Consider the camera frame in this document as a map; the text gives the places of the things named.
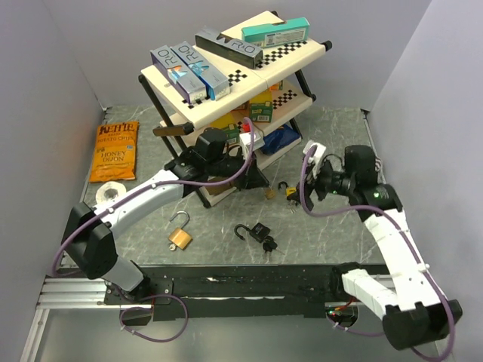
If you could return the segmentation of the yellow padlock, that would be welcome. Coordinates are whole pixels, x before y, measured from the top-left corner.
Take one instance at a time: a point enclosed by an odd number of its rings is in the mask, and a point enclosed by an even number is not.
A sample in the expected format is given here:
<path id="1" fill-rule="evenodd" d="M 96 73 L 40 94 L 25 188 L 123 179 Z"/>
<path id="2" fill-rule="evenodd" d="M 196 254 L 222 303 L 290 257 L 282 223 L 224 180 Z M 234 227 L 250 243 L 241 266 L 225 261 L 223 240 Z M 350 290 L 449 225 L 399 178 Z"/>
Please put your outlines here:
<path id="1" fill-rule="evenodd" d="M 285 181 L 281 181 L 278 183 L 278 190 L 284 192 L 287 201 L 299 201 L 299 194 L 297 188 L 289 186 Z"/>

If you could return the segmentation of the silver key bunch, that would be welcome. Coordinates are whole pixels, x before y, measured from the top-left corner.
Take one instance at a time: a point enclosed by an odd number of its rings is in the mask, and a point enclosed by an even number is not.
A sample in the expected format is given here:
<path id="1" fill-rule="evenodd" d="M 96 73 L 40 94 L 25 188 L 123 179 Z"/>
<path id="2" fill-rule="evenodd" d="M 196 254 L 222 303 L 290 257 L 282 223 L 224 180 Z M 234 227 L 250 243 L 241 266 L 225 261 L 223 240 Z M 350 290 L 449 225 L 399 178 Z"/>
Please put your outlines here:
<path id="1" fill-rule="evenodd" d="M 298 201 L 296 201 L 296 200 L 290 200 L 288 202 L 288 208 L 289 208 L 289 210 L 292 213 L 294 213 L 297 210 L 297 208 L 299 207 L 299 205 L 300 205 L 300 203 Z"/>

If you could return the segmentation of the small brass long-shackle padlock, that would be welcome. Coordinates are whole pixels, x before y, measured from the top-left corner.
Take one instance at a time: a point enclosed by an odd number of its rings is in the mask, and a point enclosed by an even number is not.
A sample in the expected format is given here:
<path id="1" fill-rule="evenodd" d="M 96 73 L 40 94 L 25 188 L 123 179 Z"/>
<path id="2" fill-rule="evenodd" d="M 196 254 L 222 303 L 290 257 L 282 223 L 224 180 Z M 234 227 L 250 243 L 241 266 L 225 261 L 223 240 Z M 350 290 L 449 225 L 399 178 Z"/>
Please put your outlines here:
<path id="1" fill-rule="evenodd" d="M 267 200 L 273 199 L 275 197 L 275 191 L 272 188 L 265 188 L 264 195 Z"/>

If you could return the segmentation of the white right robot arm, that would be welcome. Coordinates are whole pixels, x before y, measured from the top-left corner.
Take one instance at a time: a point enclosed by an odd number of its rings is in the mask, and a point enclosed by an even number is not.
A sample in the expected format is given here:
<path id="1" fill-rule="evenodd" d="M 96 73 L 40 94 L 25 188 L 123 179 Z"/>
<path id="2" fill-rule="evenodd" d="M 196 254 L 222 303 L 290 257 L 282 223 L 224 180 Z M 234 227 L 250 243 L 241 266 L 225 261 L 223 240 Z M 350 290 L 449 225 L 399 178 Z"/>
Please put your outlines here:
<path id="1" fill-rule="evenodd" d="M 312 194 L 319 201 L 329 194 L 347 198 L 347 207 L 323 215 L 355 211 L 375 240 L 393 283 L 389 289 L 358 263 L 349 262 L 334 268 L 331 295 L 342 301 L 351 296 L 369 308 L 381 320 L 383 334 L 396 350 L 415 351 L 419 345 L 446 340 L 447 347 L 439 356 L 444 360 L 454 347 L 463 310 L 431 276 L 396 191 L 379 179 L 380 161 L 374 150 L 365 145 L 346 147 L 340 170 L 333 168 L 325 151 L 320 143 L 305 145 L 294 197 L 310 216 L 317 215 Z"/>

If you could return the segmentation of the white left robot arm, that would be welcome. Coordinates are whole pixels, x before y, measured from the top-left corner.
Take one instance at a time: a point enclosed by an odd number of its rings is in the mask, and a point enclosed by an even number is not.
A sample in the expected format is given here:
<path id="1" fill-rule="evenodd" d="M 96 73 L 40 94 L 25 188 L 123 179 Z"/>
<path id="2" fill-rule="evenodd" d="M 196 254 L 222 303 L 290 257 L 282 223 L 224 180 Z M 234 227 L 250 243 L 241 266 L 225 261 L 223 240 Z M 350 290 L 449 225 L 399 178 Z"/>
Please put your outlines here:
<path id="1" fill-rule="evenodd" d="M 241 135 L 238 153 L 231 155 L 226 134 L 208 128 L 194 146 L 129 192 L 94 207 L 78 203 L 71 209 L 54 259 L 67 254 L 87 278 L 116 285 L 130 302 L 144 301 L 152 292 L 150 279 L 135 262 L 118 255 L 116 238 L 155 210 L 201 187 L 227 183 L 237 189 L 267 187 L 269 181 L 254 156 L 256 140 L 257 130 L 251 127 Z"/>

